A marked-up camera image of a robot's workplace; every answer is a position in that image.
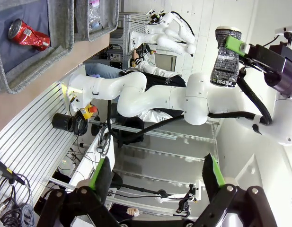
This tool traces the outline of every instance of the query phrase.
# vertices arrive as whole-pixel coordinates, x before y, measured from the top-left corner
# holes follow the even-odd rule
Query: white wall
[[[276,28],[292,25],[292,0],[260,0],[257,7],[252,44],[265,44],[273,39]],[[275,91],[264,83],[262,73],[251,71],[248,84],[272,112]],[[292,226],[292,147],[247,130],[234,119],[224,121],[217,144],[222,173],[231,177],[247,174],[240,179],[244,188],[262,185],[278,226]],[[254,174],[247,168],[252,158],[257,163]]]
[[[196,52],[193,57],[178,55],[175,72],[188,79],[192,73],[205,72],[210,76],[217,55],[215,29],[218,26],[234,26],[242,31],[246,40],[252,28],[252,15],[257,0],[124,0],[124,12],[178,12],[192,27],[196,36]],[[174,54],[165,49],[162,54]]]

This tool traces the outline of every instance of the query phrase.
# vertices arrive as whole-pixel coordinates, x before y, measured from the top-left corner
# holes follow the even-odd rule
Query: crushed red can
[[[32,45],[38,51],[44,51],[50,46],[50,37],[37,32],[21,19],[16,19],[9,28],[8,38],[20,45]]]

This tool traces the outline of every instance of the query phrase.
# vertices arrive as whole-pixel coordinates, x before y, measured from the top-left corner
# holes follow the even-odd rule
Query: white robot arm
[[[142,43],[157,44],[165,47],[178,54],[194,54],[196,46],[194,45],[195,36],[188,24],[176,12],[169,12],[167,14],[161,13],[159,16],[152,15],[158,25],[153,29],[153,34],[145,34],[132,32],[130,37],[130,50],[139,47]],[[170,28],[170,23],[175,21],[179,25],[179,31],[176,32]]]
[[[208,76],[196,73],[189,77],[186,87],[156,85],[145,91],[146,77],[138,71],[116,79],[73,75],[67,90],[69,100],[76,100],[71,102],[72,108],[78,111],[86,107],[94,98],[113,100],[119,96],[117,110],[125,117],[134,117],[154,108],[182,110],[184,119],[192,125],[204,124],[208,117],[233,117],[250,130],[267,135],[282,145],[292,145],[292,51],[283,44],[275,46],[280,48],[275,51],[273,47],[269,50],[260,45],[250,46],[245,50],[247,45],[239,39],[235,39],[234,45],[229,42],[229,38],[233,38],[229,36],[229,31],[230,28],[222,27],[219,28],[220,33],[217,32],[218,40],[223,37],[227,39],[227,44],[222,42],[223,45],[219,45],[221,51],[212,71],[211,83],[208,83]],[[229,60],[231,65],[234,64],[235,55],[226,57],[221,55],[225,53],[225,46],[228,50],[239,52],[246,66],[264,70],[267,85],[279,92],[272,118],[267,117],[262,111],[263,116],[241,111],[244,109],[242,105],[244,94],[237,86],[235,87],[235,84],[237,82],[246,94],[248,89],[247,85],[242,87],[243,83],[240,81],[243,80],[243,75],[238,74],[238,68],[236,73],[236,68],[231,71],[232,68],[227,65]],[[251,100],[255,99],[252,91],[247,96],[252,97]]]

